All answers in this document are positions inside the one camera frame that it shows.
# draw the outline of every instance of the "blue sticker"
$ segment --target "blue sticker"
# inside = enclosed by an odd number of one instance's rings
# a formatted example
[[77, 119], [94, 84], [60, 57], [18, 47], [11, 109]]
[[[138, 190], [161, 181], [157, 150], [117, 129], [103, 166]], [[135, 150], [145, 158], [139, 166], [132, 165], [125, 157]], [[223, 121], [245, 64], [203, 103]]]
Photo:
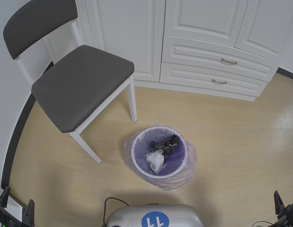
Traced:
[[168, 217], [161, 212], [147, 213], [141, 220], [142, 227], [168, 227]]

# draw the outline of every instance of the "trash bin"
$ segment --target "trash bin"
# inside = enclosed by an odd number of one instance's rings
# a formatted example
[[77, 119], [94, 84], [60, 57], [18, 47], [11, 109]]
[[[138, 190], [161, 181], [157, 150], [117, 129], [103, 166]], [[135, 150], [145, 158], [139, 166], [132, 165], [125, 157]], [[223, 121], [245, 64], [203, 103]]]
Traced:
[[[172, 135], [179, 136], [178, 147], [167, 157], [157, 176], [146, 162], [145, 155], [151, 152], [149, 143], [165, 142]], [[168, 126], [153, 126], [137, 132], [124, 142], [123, 153], [130, 169], [148, 183], [165, 191], [186, 184], [193, 177], [197, 166], [195, 147]]]

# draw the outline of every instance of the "wooden floor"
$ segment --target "wooden floor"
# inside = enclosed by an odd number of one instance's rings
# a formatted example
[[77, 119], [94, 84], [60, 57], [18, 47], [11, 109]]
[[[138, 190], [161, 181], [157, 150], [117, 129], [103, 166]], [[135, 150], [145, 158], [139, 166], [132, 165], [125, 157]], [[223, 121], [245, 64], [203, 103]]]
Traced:
[[[136, 87], [138, 121], [123, 91], [82, 132], [97, 164], [62, 134], [35, 103], [11, 173], [11, 192], [35, 202], [35, 223], [101, 226], [103, 203], [187, 204], [208, 226], [250, 227], [277, 220], [273, 193], [293, 202], [293, 80], [276, 74], [255, 102]], [[198, 164], [186, 185], [163, 191], [125, 164], [123, 143], [152, 125], [168, 125], [191, 142]], [[123, 206], [108, 201], [107, 216]]]

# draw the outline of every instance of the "white chair leg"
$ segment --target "white chair leg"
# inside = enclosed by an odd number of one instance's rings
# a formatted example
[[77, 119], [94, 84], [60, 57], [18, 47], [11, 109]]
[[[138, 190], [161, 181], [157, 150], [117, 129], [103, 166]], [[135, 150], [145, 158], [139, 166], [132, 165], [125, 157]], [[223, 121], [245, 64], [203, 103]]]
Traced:
[[87, 145], [87, 143], [80, 137], [80, 135], [76, 132], [70, 132], [69, 135], [99, 164], [102, 162], [98, 155], [95, 154], [94, 151]]
[[131, 111], [131, 118], [133, 122], [137, 121], [137, 111], [136, 111], [136, 100], [135, 100], [135, 89], [134, 89], [134, 77], [131, 75], [129, 77], [129, 85], [127, 85], [128, 97], [129, 97], [129, 109]]

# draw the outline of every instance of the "black cable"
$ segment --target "black cable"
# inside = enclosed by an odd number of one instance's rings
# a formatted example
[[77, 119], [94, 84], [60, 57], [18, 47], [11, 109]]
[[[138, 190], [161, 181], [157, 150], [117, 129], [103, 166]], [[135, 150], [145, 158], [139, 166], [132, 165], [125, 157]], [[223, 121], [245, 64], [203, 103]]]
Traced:
[[129, 204], [128, 203], [126, 203], [126, 202], [124, 202], [124, 201], [122, 201], [121, 199], [117, 199], [117, 198], [112, 198], [112, 197], [110, 197], [110, 198], [107, 198], [106, 199], [106, 201], [104, 201], [104, 212], [103, 212], [103, 227], [106, 227], [106, 224], [105, 224], [105, 218], [106, 218], [106, 206], [107, 206], [107, 201], [108, 201], [108, 199], [115, 199], [115, 200], [119, 200], [120, 202], [123, 202], [124, 204], [126, 204], [126, 206], [129, 206]]
[[[256, 223], [259, 223], [259, 222], [260, 222], [260, 221], [255, 222], [251, 227], [253, 227]], [[263, 221], [263, 222], [265, 222], [265, 223], [269, 223], [269, 224], [273, 225], [272, 223], [267, 222], [267, 221]]]

